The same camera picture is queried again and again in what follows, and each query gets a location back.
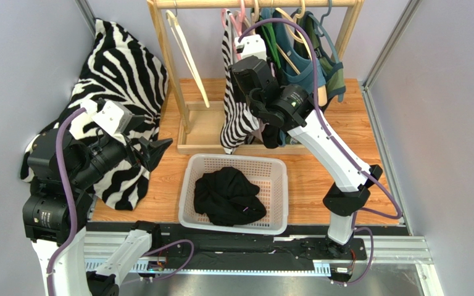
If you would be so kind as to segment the cream hanger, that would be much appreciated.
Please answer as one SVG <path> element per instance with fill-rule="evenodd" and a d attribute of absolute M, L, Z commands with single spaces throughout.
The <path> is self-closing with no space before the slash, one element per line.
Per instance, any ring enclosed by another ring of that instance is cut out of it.
<path fill-rule="evenodd" d="M 189 71 L 192 74 L 193 79 L 196 83 L 196 86 L 197 86 L 198 90 L 201 93 L 201 97 L 204 101 L 204 104 L 207 108 L 209 108 L 210 107 L 210 101 L 209 101 L 209 98 L 207 96 L 206 89 L 205 89 L 204 84 L 202 82 L 202 78 L 201 78 L 201 76 L 198 72 L 198 68 L 195 64 L 195 61 L 192 57 L 192 54 L 191 54 L 191 51 L 189 49 L 187 40 L 185 38 L 185 34 L 184 34 L 183 30 L 181 29 L 181 26 L 180 26 L 179 21 L 178 21 L 178 7 L 177 7 L 177 2 L 176 1 L 173 1 L 173 7 L 175 9 L 175 13 L 173 13 L 170 10 L 165 11 L 166 19 L 167 19 L 168 24 L 171 28 L 172 34 L 175 38 L 175 41 L 177 42 L 178 47 L 179 47 L 179 49 L 180 49 L 180 51 L 183 55 L 183 58 L 186 62 L 186 65 L 188 66 Z"/>

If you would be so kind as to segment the black tank top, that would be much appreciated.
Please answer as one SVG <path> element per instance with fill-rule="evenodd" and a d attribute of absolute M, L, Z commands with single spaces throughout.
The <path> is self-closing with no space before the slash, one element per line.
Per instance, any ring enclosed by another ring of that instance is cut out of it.
<path fill-rule="evenodd" d="M 252 184 L 240 170 L 225 166 L 204 173 L 195 182 L 194 210 L 206 215 L 216 226 L 233 227 L 251 224 L 268 211 L 259 200 L 260 187 Z"/>

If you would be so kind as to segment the striped tank top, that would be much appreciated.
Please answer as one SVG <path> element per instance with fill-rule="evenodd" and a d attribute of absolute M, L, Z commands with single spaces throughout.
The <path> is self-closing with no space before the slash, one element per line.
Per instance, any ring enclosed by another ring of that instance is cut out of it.
<path fill-rule="evenodd" d="M 239 87 L 233 86 L 231 66 L 239 61 L 234 49 L 234 39 L 239 36 L 236 20 L 229 9 L 221 10 L 222 57 L 225 71 L 225 93 L 223 97 L 225 121 L 220 132 L 220 144 L 226 154 L 233 154 L 236 148 L 247 143 L 250 134 L 259 129 L 259 121 L 254 117 Z"/>

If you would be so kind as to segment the pink hanger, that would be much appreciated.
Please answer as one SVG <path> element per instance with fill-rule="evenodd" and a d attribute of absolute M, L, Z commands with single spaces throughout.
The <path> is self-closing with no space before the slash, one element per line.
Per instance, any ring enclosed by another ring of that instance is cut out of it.
<path fill-rule="evenodd" d="M 230 16 L 230 22 L 233 24 L 233 28 L 235 29 L 237 36 L 242 35 L 242 27 L 244 23 L 244 19 L 246 16 L 246 5 L 244 0 L 240 0 L 240 11 L 237 12 L 237 16 L 234 15 Z M 228 9 L 223 8 L 220 10 L 221 13 L 221 23 L 224 28 L 227 27 L 225 24 L 225 17 L 228 15 Z"/>

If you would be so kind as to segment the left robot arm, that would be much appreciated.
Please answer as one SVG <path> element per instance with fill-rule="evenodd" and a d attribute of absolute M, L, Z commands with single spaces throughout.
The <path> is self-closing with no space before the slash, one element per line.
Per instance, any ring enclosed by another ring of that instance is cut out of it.
<path fill-rule="evenodd" d="M 85 268 L 85 236 L 93 197 L 88 189 L 122 160 L 154 170 L 172 139 L 139 140 L 135 149 L 126 139 L 103 137 L 87 146 L 68 130 L 79 116 L 70 115 L 57 129 L 43 133 L 28 159 L 35 174 L 30 197 L 22 208 L 25 234 L 41 267 L 47 295 L 118 295 L 138 260 L 161 245 L 161 228 L 148 221 L 133 224 L 119 247 L 98 268 Z"/>

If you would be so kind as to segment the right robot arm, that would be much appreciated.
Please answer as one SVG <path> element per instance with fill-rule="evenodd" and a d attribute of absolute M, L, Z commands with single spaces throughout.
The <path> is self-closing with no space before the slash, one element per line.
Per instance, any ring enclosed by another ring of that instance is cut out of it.
<path fill-rule="evenodd" d="M 253 116 L 305 146 L 332 176 L 334 182 L 323 198 L 330 211 L 324 250 L 335 258 L 349 255 L 356 212 L 367 203 L 382 167 L 359 160 L 329 125 L 321 124 L 324 114 L 314 107 L 309 93 L 297 84 L 280 86 L 265 60 L 243 58 L 230 66 L 230 77 Z"/>

